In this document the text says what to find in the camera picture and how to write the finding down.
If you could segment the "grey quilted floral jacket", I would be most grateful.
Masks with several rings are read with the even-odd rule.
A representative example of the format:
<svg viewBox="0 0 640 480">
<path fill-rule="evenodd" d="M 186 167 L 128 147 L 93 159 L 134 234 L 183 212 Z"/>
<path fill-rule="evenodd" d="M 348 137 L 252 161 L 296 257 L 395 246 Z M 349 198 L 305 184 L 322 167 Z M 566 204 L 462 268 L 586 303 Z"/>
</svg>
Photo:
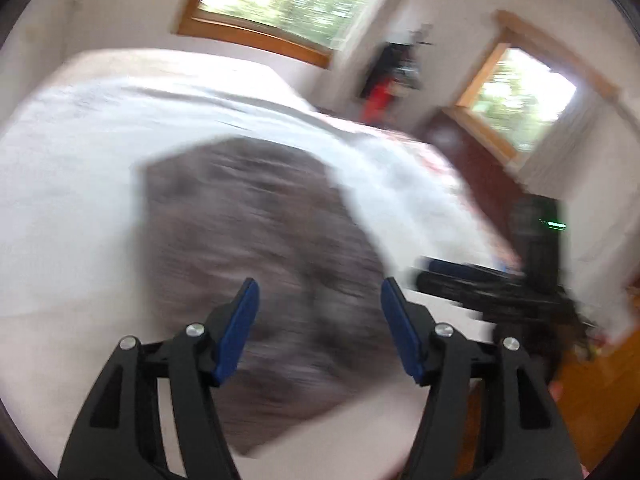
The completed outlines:
<svg viewBox="0 0 640 480">
<path fill-rule="evenodd" d="M 238 369 L 215 396 L 235 452 L 402 374 L 382 262 L 318 158 L 233 138 L 152 160 L 141 177 L 145 265 L 166 326 L 201 321 L 247 278 L 259 286 Z"/>
</svg>

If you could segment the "dark wooden headboard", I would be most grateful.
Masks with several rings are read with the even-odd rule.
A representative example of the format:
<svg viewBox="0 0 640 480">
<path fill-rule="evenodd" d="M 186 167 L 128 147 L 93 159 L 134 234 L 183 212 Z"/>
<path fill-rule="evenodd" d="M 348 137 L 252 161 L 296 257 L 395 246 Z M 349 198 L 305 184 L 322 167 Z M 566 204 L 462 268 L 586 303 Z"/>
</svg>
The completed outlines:
<svg viewBox="0 0 640 480">
<path fill-rule="evenodd" d="M 468 130 L 441 110 L 424 119 L 413 135 L 437 148 L 465 180 L 480 211 L 511 246 L 515 255 L 523 255 L 514 238 L 514 210 L 527 195 L 498 161 Z"/>
</svg>

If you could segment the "white bed sheet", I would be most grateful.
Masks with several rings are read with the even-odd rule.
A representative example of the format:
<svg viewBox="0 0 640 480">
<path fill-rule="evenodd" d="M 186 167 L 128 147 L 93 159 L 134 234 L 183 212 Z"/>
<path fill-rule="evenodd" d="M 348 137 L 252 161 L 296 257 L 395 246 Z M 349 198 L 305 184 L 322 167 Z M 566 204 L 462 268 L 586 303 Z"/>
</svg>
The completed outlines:
<svg viewBox="0 0 640 480">
<path fill-rule="evenodd" d="M 510 250 L 439 151 L 315 110 L 273 70 L 167 50 L 65 63 L 1 135 L 1 397 L 47 471 L 119 339 L 170 337 L 251 276 L 219 411 L 249 479 L 377 479 L 424 392 L 378 302 L 425 258 Z"/>
</svg>

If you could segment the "wooden framed window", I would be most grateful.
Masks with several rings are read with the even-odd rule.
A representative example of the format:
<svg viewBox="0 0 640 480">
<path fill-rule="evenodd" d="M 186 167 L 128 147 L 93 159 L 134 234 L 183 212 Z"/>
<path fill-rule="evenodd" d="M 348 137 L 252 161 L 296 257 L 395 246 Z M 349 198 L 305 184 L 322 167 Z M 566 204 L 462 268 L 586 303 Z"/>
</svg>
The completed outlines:
<svg viewBox="0 0 640 480">
<path fill-rule="evenodd" d="M 537 25 L 507 10 L 492 18 L 498 35 L 447 113 L 503 164 L 532 154 L 579 89 L 608 102 L 620 96 L 619 86 Z"/>
<path fill-rule="evenodd" d="M 326 68 L 372 1 L 186 0 L 176 33 Z"/>
</svg>

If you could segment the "red hanging bag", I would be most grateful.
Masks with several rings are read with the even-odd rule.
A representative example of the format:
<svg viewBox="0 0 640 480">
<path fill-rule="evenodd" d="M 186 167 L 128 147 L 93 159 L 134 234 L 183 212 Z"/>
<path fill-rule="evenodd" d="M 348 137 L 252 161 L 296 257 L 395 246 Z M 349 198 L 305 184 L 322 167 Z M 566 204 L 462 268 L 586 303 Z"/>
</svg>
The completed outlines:
<svg viewBox="0 0 640 480">
<path fill-rule="evenodd" d="M 376 84 L 364 102 L 360 122 L 375 126 L 382 122 L 386 108 L 393 101 L 393 79 L 387 78 Z"/>
</svg>

